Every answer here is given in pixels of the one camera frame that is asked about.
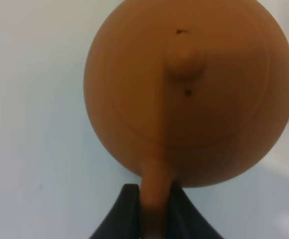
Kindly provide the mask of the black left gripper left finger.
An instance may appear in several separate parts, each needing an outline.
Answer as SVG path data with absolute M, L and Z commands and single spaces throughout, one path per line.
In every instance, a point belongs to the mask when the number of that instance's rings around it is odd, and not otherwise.
M 140 189 L 137 184 L 125 184 L 114 205 L 90 239 L 140 238 Z

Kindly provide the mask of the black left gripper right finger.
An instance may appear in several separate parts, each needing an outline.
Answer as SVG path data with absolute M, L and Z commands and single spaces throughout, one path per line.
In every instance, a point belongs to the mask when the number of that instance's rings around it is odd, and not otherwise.
M 195 208 L 178 184 L 173 184 L 170 192 L 166 238 L 223 239 Z

